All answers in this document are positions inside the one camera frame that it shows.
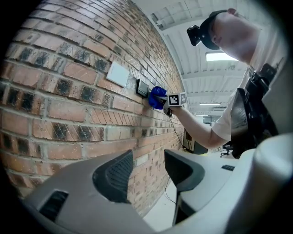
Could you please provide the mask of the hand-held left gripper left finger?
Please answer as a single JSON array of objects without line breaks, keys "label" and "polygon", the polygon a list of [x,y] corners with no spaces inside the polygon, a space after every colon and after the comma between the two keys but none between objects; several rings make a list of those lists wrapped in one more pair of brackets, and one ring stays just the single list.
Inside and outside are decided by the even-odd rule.
[{"label": "hand-held left gripper left finger", "polygon": [[52,234],[153,234],[127,198],[132,170],[131,150],[72,163],[23,203]]}]

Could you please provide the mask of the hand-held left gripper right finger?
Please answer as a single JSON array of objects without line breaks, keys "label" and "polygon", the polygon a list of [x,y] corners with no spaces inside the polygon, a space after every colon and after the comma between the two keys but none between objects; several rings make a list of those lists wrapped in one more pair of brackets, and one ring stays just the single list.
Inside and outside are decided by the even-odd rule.
[{"label": "hand-held left gripper right finger", "polygon": [[205,207],[230,178],[237,159],[164,151],[165,169],[176,186],[176,225]]}]

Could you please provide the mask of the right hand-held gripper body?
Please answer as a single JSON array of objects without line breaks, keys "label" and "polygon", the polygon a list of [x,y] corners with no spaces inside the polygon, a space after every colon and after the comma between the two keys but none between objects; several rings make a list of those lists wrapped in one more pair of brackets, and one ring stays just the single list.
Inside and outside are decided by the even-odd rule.
[{"label": "right hand-held gripper body", "polygon": [[172,110],[170,109],[170,107],[184,106],[187,102],[185,92],[167,94],[166,96],[168,97],[168,102],[163,103],[163,112],[168,117],[172,116]]}]

